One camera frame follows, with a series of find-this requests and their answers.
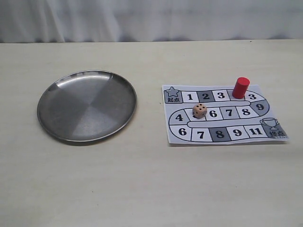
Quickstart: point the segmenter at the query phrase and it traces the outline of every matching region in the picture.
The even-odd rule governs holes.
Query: white curtain
[[[303,38],[303,0],[0,0],[0,42]]]

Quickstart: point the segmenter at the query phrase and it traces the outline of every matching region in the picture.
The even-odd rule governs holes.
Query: metal plate
[[[106,71],[77,72],[54,82],[42,95],[37,116],[59,140],[91,142],[122,129],[137,105],[133,86]]]

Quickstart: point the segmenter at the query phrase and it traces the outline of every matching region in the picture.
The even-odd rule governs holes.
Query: game board
[[[232,96],[233,88],[163,85],[169,143],[288,140],[258,85],[250,85],[243,99]],[[193,116],[192,108],[196,103],[203,103],[208,110],[201,119]]]

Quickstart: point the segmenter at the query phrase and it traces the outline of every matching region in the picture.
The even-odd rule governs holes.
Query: red game piece
[[[245,77],[239,77],[235,88],[233,89],[232,96],[234,98],[244,98],[245,92],[250,84],[250,80]]]

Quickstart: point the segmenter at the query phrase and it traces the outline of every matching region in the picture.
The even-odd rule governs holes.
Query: white table
[[[303,40],[0,44],[1,227],[303,225]],[[40,127],[55,80],[115,72],[138,108],[116,136],[68,146]],[[259,84],[288,144],[170,147],[162,84]]]

